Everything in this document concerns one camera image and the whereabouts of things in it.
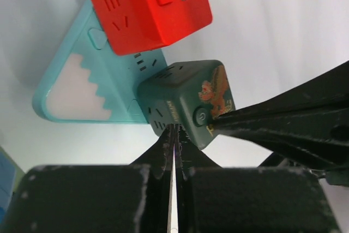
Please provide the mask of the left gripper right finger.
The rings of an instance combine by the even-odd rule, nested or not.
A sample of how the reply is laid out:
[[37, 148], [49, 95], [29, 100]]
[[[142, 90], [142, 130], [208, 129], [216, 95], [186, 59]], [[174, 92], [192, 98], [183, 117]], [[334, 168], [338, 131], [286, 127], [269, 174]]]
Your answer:
[[319, 181], [302, 168], [222, 168], [175, 125], [180, 232], [339, 232]]

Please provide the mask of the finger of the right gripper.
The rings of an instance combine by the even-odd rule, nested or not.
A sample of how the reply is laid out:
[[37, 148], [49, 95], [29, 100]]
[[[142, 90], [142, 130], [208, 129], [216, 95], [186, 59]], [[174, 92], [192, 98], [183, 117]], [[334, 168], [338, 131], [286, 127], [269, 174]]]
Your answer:
[[211, 124], [312, 169], [348, 164], [348, 62]]

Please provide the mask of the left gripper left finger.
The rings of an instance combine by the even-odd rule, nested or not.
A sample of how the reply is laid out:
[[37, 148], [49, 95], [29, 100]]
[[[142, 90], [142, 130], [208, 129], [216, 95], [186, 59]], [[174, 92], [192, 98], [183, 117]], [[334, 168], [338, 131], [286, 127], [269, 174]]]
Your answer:
[[128, 165], [42, 165], [27, 172], [1, 232], [168, 232], [175, 127]]

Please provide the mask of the dark green cube adapter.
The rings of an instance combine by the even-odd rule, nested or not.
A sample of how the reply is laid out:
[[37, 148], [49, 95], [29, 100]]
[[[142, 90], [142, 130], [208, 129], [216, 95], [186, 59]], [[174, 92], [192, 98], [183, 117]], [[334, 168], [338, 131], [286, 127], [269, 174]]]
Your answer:
[[217, 136], [211, 121], [235, 110], [225, 67], [218, 60], [173, 63], [140, 83], [137, 98], [156, 135], [168, 124], [180, 124], [201, 150]]

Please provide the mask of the green power strip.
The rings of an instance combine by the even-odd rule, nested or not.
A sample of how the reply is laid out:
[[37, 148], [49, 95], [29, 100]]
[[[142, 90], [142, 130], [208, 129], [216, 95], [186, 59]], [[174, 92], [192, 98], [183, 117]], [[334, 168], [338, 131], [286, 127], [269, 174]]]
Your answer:
[[16, 176], [15, 176], [15, 183], [14, 183], [14, 189], [13, 193], [17, 191], [17, 188], [19, 186], [19, 183], [24, 176], [24, 171], [14, 162], [14, 160], [4, 151], [4, 149], [1, 147], [1, 153], [3, 153], [15, 166], [16, 169]]

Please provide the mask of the teal triangular power socket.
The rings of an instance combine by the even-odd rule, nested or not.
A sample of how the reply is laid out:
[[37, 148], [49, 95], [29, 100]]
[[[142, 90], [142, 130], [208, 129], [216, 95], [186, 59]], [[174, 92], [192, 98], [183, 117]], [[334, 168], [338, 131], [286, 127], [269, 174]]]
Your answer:
[[166, 66], [160, 49], [116, 55], [86, 0], [41, 78], [32, 107], [52, 122], [146, 124], [137, 87]]

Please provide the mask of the red cube plug adapter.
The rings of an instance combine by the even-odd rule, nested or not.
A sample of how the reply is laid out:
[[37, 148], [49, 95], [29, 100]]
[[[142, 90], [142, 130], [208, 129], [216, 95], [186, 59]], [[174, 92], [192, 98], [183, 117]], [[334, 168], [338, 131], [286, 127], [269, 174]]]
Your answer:
[[212, 23], [209, 0], [91, 0], [117, 55], [159, 49]]

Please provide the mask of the blue cube plug adapter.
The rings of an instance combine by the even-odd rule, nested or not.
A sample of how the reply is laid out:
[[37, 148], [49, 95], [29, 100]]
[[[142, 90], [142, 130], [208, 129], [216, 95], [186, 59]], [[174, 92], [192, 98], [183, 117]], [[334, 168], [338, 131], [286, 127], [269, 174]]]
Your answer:
[[1, 217], [4, 216], [10, 204], [13, 195], [15, 176], [15, 166], [3, 153], [1, 153]]

